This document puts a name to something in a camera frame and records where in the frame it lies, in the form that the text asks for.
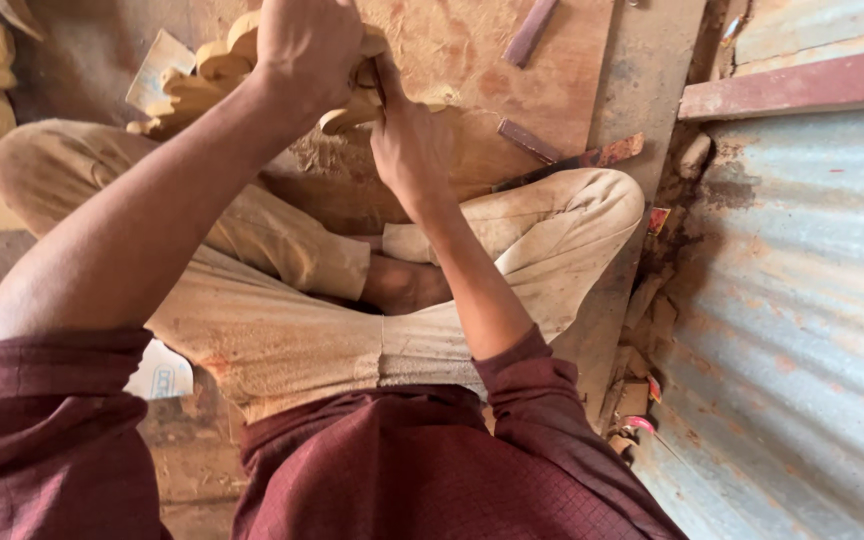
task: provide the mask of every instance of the bare foot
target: bare foot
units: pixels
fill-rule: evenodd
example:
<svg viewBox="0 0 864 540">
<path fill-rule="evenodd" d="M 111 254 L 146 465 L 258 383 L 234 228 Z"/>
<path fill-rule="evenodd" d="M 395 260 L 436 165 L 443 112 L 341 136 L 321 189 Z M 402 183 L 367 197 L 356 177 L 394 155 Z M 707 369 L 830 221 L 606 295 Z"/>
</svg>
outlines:
<svg viewBox="0 0 864 540">
<path fill-rule="evenodd" d="M 442 269 L 373 254 L 362 302 L 386 315 L 407 315 L 452 300 Z"/>
</svg>

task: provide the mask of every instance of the knee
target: knee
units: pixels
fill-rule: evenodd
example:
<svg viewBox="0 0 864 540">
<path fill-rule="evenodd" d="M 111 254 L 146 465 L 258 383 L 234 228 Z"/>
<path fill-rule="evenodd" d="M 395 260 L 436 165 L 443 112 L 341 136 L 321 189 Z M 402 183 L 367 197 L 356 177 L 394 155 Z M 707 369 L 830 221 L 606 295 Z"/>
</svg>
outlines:
<svg viewBox="0 0 864 540">
<path fill-rule="evenodd" d="M 613 169 L 596 169 L 594 179 L 587 190 L 591 190 L 589 202 L 597 202 L 618 229 L 639 225 L 645 213 L 645 195 L 635 178 Z"/>
<path fill-rule="evenodd" d="M 59 145 L 63 121 L 45 120 L 13 129 L 0 140 L 0 193 L 23 190 L 36 178 L 43 163 L 50 162 L 50 149 Z"/>
</svg>

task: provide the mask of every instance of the corrugated iron wall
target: corrugated iron wall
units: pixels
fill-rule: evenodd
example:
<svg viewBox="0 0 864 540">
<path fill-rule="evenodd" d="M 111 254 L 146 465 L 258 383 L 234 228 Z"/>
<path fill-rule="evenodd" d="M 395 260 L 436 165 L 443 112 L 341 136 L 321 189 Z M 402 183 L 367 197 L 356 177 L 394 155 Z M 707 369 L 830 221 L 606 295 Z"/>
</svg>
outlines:
<svg viewBox="0 0 864 540">
<path fill-rule="evenodd" d="M 864 1 L 755 7 L 749 72 L 864 50 Z M 694 539 L 864 538 L 864 110 L 705 130 L 633 470 Z"/>
</svg>

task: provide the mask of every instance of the leg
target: leg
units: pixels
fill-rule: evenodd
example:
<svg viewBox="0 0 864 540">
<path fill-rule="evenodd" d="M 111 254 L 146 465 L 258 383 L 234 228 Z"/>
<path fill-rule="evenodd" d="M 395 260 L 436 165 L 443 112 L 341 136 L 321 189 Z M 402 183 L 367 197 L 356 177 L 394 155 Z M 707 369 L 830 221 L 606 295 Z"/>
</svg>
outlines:
<svg viewBox="0 0 864 540">
<path fill-rule="evenodd" d="M 0 141 L 0 194 L 41 238 L 158 146 L 94 124 L 23 126 Z M 367 244 L 328 232 L 256 185 L 236 197 L 204 245 L 294 289 L 348 300 L 359 299 L 369 270 Z"/>
<path fill-rule="evenodd" d="M 466 202 L 462 213 L 551 341 L 575 321 L 582 300 L 639 225 L 643 208 L 642 190 L 628 175 L 582 169 Z M 414 225 L 386 226 L 383 250 L 436 263 Z M 389 317 L 379 386 L 455 383 L 481 391 L 468 358 L 453 302 Z"/>
<path fill-rule="evenodd" d="M 103 126 L 23 127 L 0 141 L 0 193 L 41 237 L 156 146 Z M 368 259 L 368 244 L 329 234 L 250 186 L 213 227 L 148 327 L 209 369 L 250 421 L 375 387 L 382 319 L 310 299 L 257 269 L 357 298 Z"/>
</svg>

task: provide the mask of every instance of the dirt floor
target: dirt floor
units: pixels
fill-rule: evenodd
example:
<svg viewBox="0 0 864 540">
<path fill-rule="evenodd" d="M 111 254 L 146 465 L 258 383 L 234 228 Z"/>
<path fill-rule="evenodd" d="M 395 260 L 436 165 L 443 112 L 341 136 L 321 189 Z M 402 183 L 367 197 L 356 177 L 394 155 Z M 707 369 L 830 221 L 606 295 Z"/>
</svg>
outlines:
<svg viewBox="0 0 864 540">
<path fill-rule="evenodd" d="M 195 45 L 221 37 L 260 0 L 35 0 L 51 34 L 35 43 L 16 32 L 9 92 L 20 123 L 49 117 L 124 126 L 141 117 L 124 96 L 160 28 Z M 705 0 L 616 2 L 606 62 L 591 119 L 589 146 L 643 131 L 642 155 L 619 168 L 636 178 L 651 203 L 666 166 L 679 98 Z M 590 418 L 598 416 L 612 369 L 621 320 L 645 239 L 644 225 L 582 304 L 579 318 L 553 346 L 580 366 Z M 28 233 L 0 233 L 0 280 L 34 243 Z M 211 377 L 196 370 L 196 394 L 150 404 L 140 425 L 156 464 L 162 516 L 175 538 L 226 538 L 238 494 L 237 431 L 241 420 Z"/>
</svg>

